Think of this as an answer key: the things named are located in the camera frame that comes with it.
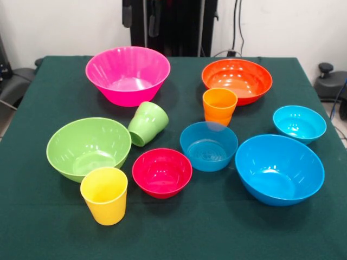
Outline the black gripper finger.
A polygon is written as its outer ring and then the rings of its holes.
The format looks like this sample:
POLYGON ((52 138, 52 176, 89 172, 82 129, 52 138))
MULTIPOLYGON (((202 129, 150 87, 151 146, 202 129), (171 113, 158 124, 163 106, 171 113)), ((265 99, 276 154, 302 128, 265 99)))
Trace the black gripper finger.
POLYGON ((159 35, 160 28, 160 1, 154 0, 150 3, 151 15, 149 18, 149 29, 148 34, 150 37, 154 38, 159 35))
POLYGON ((122 0, 122 24, 126 28, 130 28, 132 25, 131 0, 122 0))

